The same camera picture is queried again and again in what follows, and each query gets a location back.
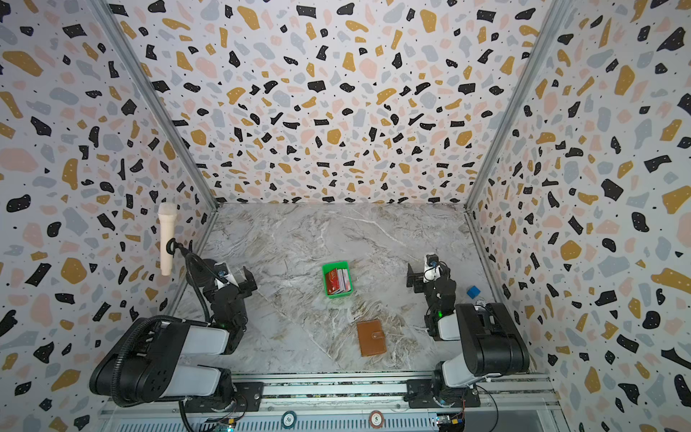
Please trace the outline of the brown leather card holder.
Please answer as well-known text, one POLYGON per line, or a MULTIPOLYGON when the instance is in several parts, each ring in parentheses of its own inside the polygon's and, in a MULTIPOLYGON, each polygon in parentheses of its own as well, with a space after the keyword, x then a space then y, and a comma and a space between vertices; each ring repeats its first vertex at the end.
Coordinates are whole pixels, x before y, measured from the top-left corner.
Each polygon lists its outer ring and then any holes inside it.
POLYGON ((361 356, 379 356, 387 352, 386 338, 380 320, 356 323, 361 356))

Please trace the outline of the green plastic card tray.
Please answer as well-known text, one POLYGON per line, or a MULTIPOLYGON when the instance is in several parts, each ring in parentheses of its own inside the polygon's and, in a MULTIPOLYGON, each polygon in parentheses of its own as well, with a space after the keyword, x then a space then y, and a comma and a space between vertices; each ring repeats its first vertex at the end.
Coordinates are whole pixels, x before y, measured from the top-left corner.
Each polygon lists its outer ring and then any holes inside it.
POLYGON ((354 293, 354 286, 347 261, 322 266, 324 291, 328 298, 335 299, 354 293))

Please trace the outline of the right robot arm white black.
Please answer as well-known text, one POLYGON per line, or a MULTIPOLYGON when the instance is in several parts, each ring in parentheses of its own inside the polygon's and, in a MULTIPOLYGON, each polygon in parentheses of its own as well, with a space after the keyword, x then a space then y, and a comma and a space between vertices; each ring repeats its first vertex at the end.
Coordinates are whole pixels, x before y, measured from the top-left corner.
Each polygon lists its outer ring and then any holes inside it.
POLYGON ((458 342, 461 349, 456 357, 439 362, 430 378, 406 382, 408 406, 458 408, 467 402, 477 407, 477 383, 529 371, 527 344, 507 307, 501 302, 458 303, 451 270, 438 256, 427 257, 422 272, 409 266, 406 285, 425 297, 428 336, 458 342))

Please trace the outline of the red VIP card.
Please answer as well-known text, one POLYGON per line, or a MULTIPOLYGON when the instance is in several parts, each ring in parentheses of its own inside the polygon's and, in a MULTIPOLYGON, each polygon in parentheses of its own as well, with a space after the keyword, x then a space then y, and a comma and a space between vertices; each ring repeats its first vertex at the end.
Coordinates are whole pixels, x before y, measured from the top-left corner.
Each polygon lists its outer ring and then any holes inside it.
POLYGON ((325 274, 327 295, 335 295, 339 289, 338 269, 332 269, 325 274))

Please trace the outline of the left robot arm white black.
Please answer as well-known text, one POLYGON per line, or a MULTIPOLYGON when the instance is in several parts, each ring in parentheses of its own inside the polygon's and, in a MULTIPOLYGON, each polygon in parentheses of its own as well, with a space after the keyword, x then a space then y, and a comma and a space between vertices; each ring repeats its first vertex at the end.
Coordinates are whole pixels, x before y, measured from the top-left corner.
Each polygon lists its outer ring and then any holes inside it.
POLYGON ((244 268, 233 275, 224 263, 207 259, 190 278, 208 302, 207 321, 167 315, 138 318, 95 367, 89 389, 121 408, 178 401, 190 411, 246 408, 228 369, 185 365, 185 356, 229 356, 248 327, 245 304, 257 289, 244 268))

